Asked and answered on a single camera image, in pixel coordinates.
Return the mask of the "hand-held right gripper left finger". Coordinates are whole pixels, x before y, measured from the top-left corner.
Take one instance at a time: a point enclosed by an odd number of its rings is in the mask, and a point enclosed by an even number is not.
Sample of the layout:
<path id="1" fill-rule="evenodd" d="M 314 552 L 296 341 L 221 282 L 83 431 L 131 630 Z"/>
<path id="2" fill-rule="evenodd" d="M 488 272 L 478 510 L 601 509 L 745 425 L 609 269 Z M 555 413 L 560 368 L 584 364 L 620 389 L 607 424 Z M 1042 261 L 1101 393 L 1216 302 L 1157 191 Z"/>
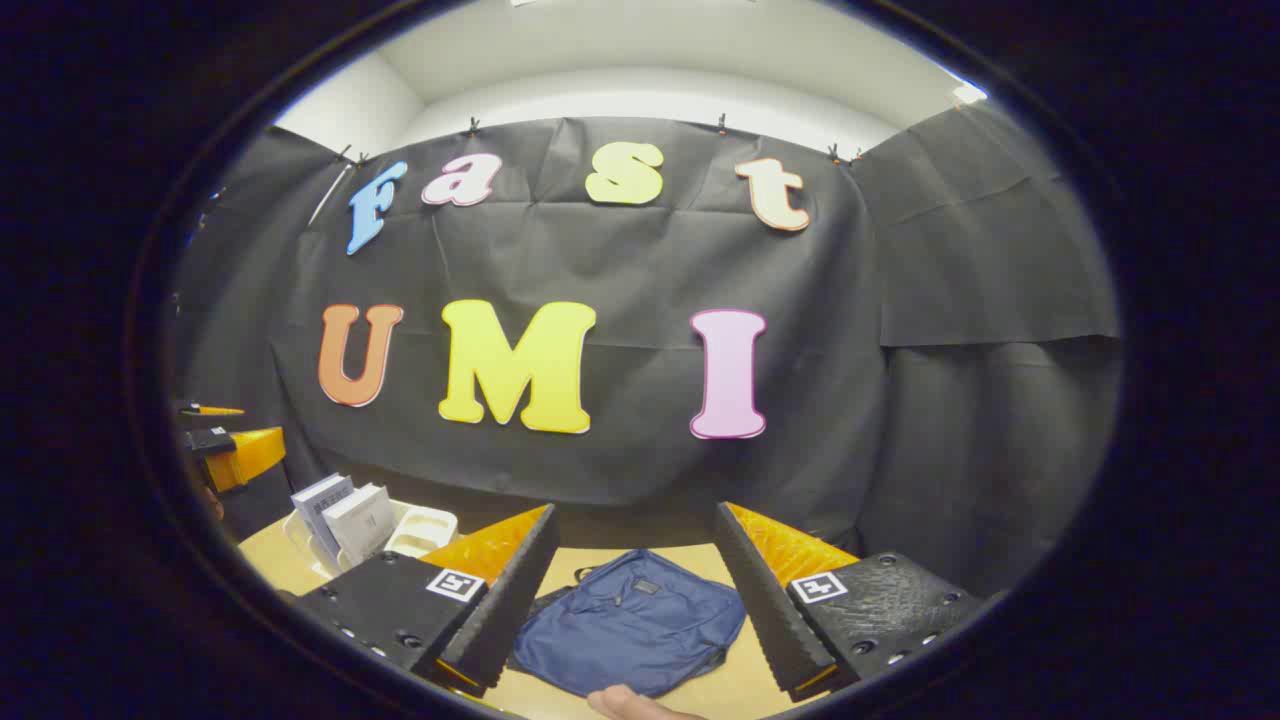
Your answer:
<path id="1" fill-rule="evenodd" d="M 545 503 L 429 553 L 385 550 L 296 607 L 385 664 L 481 697 L 556 556 L 558 520 Z"/>

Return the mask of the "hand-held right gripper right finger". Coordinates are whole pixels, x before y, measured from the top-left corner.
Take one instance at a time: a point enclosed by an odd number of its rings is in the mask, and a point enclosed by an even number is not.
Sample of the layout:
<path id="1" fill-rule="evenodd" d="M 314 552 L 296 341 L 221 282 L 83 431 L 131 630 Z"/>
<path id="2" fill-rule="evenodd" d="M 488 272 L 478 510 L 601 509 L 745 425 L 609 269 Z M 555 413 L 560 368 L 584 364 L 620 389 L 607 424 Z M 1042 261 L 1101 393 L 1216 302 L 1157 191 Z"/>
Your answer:
<path id="1" fill-rule="evenodd" d="M 859 559 L 736 503 L 717 506 L 714 542 L 795 702 L 924 656 L 989 605 L 902 553 Z"/>

